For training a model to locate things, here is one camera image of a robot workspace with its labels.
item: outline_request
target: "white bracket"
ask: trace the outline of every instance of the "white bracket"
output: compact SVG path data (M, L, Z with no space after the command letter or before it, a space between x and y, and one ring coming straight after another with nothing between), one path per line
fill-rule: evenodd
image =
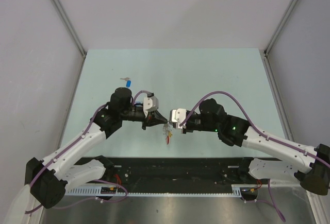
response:
M284 161L254 159L249 166L249 174L256 179L272 179L286 183L299 183L294 177L298 170Z
M187 110L183 108L173 109L170 113L170 122L173 123L175 129L183 129L186 126L182 122L186 119Z

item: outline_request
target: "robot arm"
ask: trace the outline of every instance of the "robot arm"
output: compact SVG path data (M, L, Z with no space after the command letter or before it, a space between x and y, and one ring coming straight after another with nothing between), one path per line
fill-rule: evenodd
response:
M55 206L65 191L86 182L99 179L113 164L105 157L73 166L86 152L109 138L122 127L124 120L142 123L142 129L168 121L158 111L158 99L151 93L144 103L133 105L131 91L118 88L110 102L100 107L90 124L77 137L54 153L38 161L31 159L26 165L25 184L30 184L31 194L45 207Z
M215 132L228 146L252 148L282 160L270 162L250 159L244 169L254 178L298 180L304 189L327 195L330 169L322 161L330 161L328 146L320 144L314 148L276 137L255 127L251 121L227 115L223 106L214 99L202 101L199 109L200 114L190 113L186 109L172 110L170 122L174 128L182 129L183 133Z

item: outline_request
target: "purple cable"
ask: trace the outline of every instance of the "purple cable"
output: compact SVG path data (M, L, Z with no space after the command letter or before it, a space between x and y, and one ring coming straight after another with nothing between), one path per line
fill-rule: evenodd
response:
M211 95L213 95L213 94L224 94L224 95L228 96L230 99L232 99L232 100L236 103L236 105L239 107L239 109L242 111L242 113L243 113L244 116L246 117L247 121L248 121L248 122L250 123L250 125L252 126L252 128L253 128L253 129L254 129L254 130L255 130L260 136L262 136L262 137L264 137L264 138L268 138L269 140L271 140L271 141L273 141L273 142L276 142L276 143L279 143L279 144L281 144L281 145L284 145L284 146L286 146L286 147L292 148L292 149L294 149L294 150L296 150L296 151L298 151L298 152L300 152L300 153L303 153L303 154L306 153L306 151L303 150L303 149L301 149L301 148L297 148L297 147L295 147L295 146L293 146L293 145L291 145L291 144L287 144L287 143L285 143L285 142L282 142L282 141L280 141L280 140L278 140L278 139L275 139L275 138L272 138L272 137L267 137L266 134L264 134L263 132L261 132L261 131L260 131L260 130L254 125L254 123L253 123L252 120L249 118L248 114L245 112L244 108L243 108L242 105L238 102L238 100L237 100L233 95L231 95L231 94L229 94L229 93L227 93L227 92L223 92L223 91L214 91L214 92L211 92L211 93L205 95L200 101L197 102L197 104L193 107L193 109L188 113L187 117L186 117L185 120L180 124L180 126L184 125L184 124L187 122L187 120L190 118L190 116L194 113L194 111L196 110L196 108L201 104L201 102L202 102L203 100L205 100L207 97L209 97L209 96L211 96ZM315 156L314 154L311 154L311 153L309 153L309 152L307 152L306 154L307 154L308 156L312 157L313 159L315 159L315 160L317 160L317 161L323 163L323 164L324 164L325 166L327 166L328 168L330 168L330 164L327 163L325 160L323 160L323 159L321 159L321 158L319 158L319 157L317 157L317 156Z
M87 128L84 130L84 132L81 134L82 135L86 135L88 130L91 128L94 119L97 115L97 113L99 112L99 110L101 110L102 108L106 107L107 105L104 104L102 106L100 106L95 112L94 115L92 116ZM58 159L59 157L61 157L65 152L67 152L70 148L72 148L74 145L76 145L80 140L81 140L81 136L79 136L73 143L71 143L68 147L66 147L64 150L62 150L61 152L59 152L54 158L52 158L38 173L37 175L32 179L31 183L30 183L30 188L32 188L32 186L35 184L35 182L37 181L37 179L40 177L40 175L54 162L54 159ZM39 208L41 207L41 205L37 206L36 208L34 208L33 210L29 210L29 211L25 211L25 214L32 214L33 212L37 211Z
M270 198L272 199L272 202L273 202L273 206L278 214L278 216L280 217L280 219L283 221L283 222L286 222L285 220L285 217L284 215L282 214L282 212L278 209L276 203L275 203L275 200L274 200L274 197L273 197L273 193L272 193L272 190L270 188L270 180L268 180L268 191L269 191L269 195L270 195Z
M128 197L128 191L126 190L125 187L119 185L119 184L115 184L115 183L112 183L112 182L108 182L108 181L104 181L104 180L94 180L96 182L100 182L100 183L106 183L106 184L112 184L112 185L115 185L121 189L123 189L123 191L125 192L125 196L122 197L121 199L118 199L118 200L114 200L114 201L111 201L111 200L104 200L104 199L101 199L101 201L104 201L104 202L112 202L112 203L115 203L115 202L121 202L123 200L125 200L127 197ZM67 205L67 206L64 206L64 207L53 207L53 209L56 209L56 210L65 210L65 209L68 209L68 208L71 208L73 206L76 206L77 204L80 204L82 202L85 202L85 201L88 201L88 200L95 200L95 197L88 197L88 198L84 198L80 201L77 201L75 203L72 203L70 205Z
M134 98L133 98L133 100L132 100L132 105L134 105L134 103L135 103L135 101L136 101L136 99L139 97L139 95L140 94L150 94L151 92L149 92L149 91L147 91L147 90L141 90L141 91L139 91L135 96L134 96Z
M271 202L266 201L266 200L256 200L256 201L253 201L253 200L252 200L252 201L245 201L245 202L246 202L246 203L257 203L257 202L260 202L260 203L266 203L266 204L268 204L269 206L275 208L275 206L274 206ZM278 215L279 215L281 221L286 222L286 219L285 219L284 215L282 214L282 212L279 211L279 212L277 212L277 213L278 213Z

